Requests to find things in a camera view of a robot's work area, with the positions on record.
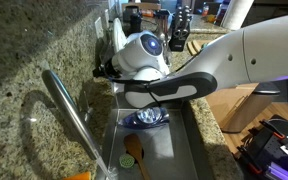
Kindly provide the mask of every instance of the backsplash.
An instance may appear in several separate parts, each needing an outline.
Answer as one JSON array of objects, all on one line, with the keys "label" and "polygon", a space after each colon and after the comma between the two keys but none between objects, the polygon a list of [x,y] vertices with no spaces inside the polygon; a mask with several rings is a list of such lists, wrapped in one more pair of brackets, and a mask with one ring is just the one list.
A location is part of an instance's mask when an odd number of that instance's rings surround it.
[{"label": "backsplash", "polygon": [[95,111],[90,127],[101,142],[112,96],[107,81],[92,78],[102,44],[93,24],[107,6],[100,0],[0,0],[0,179],[95,173],[41,74],[52,69],[74,100],[87,92]]}]

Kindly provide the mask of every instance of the stainless steel sink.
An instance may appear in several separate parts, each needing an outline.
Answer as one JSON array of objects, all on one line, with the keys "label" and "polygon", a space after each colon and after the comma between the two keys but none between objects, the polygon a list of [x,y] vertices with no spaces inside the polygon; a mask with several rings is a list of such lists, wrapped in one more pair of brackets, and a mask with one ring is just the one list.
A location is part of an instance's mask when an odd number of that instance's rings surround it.
[{"label": "stainless steel sink", "polygon": [[[136,111],[116,94],[111,117],[105,132],[102,158],[114,179],[143,179],[139,166],[124,169],[119,157],[126,153],[124,137],[136,133],[142,143],[144,164],[151,179],[214,179],[203,142],[188,102],[164,103],[170,123],[146,130],[117,126],[117,121]],[[96,179],[105,179],[98,168]]]}]

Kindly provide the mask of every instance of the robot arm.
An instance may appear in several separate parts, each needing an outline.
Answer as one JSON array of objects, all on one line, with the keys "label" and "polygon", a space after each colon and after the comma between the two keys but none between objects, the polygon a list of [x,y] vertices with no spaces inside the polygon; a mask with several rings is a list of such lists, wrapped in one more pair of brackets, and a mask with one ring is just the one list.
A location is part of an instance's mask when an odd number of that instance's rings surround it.
[{"label": "robot arm", "polygon": [[124,92],[131,105],[141,108],[154,103],[151,96],[189,100],[238,84],[283,79],[288,79],[288,16],[216,39],[175,75],[149,87],[126,84]]}]

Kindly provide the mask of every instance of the chrome faucet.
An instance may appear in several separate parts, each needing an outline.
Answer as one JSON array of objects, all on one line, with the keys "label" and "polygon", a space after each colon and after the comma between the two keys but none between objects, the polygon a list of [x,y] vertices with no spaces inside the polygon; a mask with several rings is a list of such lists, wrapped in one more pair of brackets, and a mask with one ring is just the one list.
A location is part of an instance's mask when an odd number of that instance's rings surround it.
[{"label": "chrome faucet", "polygon": [[87,123],[93,111],[92,108],[88,108],[85,112],[79,112],[63,83],[53,71],[45,70],[42,73],[42,78],[66,124],[78,138],[78,142],[92,160],[97,160],[101,157],[100,149],[87,128]]}]

